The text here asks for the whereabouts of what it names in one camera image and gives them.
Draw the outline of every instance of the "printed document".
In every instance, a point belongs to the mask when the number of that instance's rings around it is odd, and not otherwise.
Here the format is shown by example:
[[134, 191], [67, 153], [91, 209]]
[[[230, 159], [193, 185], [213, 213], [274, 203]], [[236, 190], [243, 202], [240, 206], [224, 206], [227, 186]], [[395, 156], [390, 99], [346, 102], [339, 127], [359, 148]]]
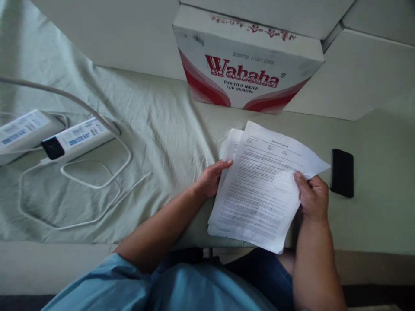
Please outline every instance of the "printed document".
[[250, 242], [281, 254], [300, 206], [293, 173], [307, 179], [330, 168], [308, 147], [248, 121], [245, 131], [232, 129], [208, 233]]

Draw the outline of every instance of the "person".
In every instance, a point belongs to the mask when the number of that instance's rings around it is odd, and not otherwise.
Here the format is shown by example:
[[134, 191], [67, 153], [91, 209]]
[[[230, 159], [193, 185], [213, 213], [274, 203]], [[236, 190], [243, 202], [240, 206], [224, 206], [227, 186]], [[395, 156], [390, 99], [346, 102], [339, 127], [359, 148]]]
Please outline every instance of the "person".
[[168, 253], [231, 165], [207, 167], [43, 310], [346, 310], [327, 217], [328, 187], [318, 176], [307, 181], [294, 174], [303, 213], [295, 257], [256, 248], [223, 266], [203, 260], [201, 249]]

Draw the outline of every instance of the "hand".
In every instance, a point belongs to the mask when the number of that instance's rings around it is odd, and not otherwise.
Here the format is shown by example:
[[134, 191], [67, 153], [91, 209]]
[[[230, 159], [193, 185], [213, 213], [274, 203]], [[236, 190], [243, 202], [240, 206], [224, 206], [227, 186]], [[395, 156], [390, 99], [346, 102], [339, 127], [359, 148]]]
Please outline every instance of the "hand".
[[233, 160], [220, 160], [215, 164], [208, 166], [194, 184], [196, 191], [205, 195], [206, 197], [213, 197], [217, 193], [220, 173], [224, 169], [229, 168], [232, 163]]
[[300, 188], [300, 200], [303, 214], [310, 220], [327, 222], [329, 208], [329, 187], [317, 175], [308, 182], [304, 175], [295, 172], [294, 180]]

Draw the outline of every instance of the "smartphone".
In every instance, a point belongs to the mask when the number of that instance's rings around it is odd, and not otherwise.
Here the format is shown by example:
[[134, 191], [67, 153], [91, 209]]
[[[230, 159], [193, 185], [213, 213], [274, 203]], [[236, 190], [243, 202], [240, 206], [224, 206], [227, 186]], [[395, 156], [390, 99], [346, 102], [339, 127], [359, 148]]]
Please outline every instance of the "smartphone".
[[340, 149], [332, 150], [330, 190], [342, 196], [354, 196], [353, 155]]

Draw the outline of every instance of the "wrinkled fabric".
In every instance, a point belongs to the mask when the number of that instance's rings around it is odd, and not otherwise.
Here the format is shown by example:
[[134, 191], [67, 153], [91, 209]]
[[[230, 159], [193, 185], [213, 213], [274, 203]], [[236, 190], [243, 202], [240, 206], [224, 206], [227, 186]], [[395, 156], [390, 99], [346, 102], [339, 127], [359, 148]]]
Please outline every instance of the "wrinkled fabric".
[[[117, 178], [125, 198], [101, 221], [64, 231], [27, 219], [16, 206], [20, 174], [46, 154], [32, 152], [1, 166], [3, 241], [119, 242], [221, 158], [231, 128], [243, 130], [251, 120], [297, 139], [327, 163], [335, 148], [354, 155], [355, 197], [330, 193], [336, 249], [415, 254], [415, 89], [358, 121], [290, 112], [270, 115], [194, 102], [186, 82], [95, 66], [28, 0], [0, 0], [0, 75], [78, 96], [113, 120], [134, 152], [133, 162]], [[72, 125], [91, 118], [58, 95], [0, 83], [0, 111], [22, 115], [34, 108], [64, 113]], [[9, 115], [0, 114], [0, 124], [9, 120]], [[126, 153], [113, 140], [80, 159], [101, 161], [115, 173]], [[96, 163], [67, 170], [96, 184], [109, 178]], [[321, 177], [330, 183], [329, 171]], [[51, 165], [25, 176], [22, 202], [29, 212], [64, 226], [94, 219], [116, 192], [115, 184], [102, 190], [76, 184], [60, 174], [59, 165]], [[249, 246], [208, 235], [213, 201], [203, 205], [177, 247]]]
[[61, 291], [43, 311], [274, 311], [255, 288], [223, 267], [180, 263], [152, 282], [118, 254]]

